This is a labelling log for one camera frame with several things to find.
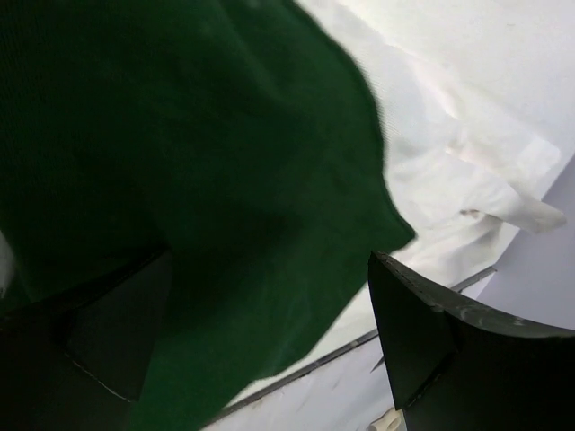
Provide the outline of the white and green t-shirt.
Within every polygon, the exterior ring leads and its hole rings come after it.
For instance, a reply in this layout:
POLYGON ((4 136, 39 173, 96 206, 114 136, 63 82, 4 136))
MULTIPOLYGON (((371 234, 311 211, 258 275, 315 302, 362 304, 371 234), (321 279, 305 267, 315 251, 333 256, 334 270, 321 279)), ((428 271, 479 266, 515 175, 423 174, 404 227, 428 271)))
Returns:
POLYGON ((413 239, 384 149, 364 76, 292 1, 1 4, 10 305, 172 254, 132 430, 201 429, 413 239))

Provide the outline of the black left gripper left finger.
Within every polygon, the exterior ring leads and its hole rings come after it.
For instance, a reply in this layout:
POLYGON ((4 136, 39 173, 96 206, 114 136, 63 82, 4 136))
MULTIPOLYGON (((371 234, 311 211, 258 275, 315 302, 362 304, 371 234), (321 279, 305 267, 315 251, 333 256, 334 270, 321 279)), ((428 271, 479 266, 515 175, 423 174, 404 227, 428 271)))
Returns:
POLYGON ((124 430, 172 285, 159 251, 1 318, 3 430, 124 430))

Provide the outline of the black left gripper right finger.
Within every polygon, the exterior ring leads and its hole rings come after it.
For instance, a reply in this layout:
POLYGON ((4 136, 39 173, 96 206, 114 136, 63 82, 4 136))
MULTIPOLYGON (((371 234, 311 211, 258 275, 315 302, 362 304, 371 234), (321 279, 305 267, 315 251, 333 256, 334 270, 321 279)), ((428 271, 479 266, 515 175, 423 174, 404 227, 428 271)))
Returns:
POLYGON ((493 309, 374 253, 394 406, 420 431, 571 431, 574 333, 493 309))

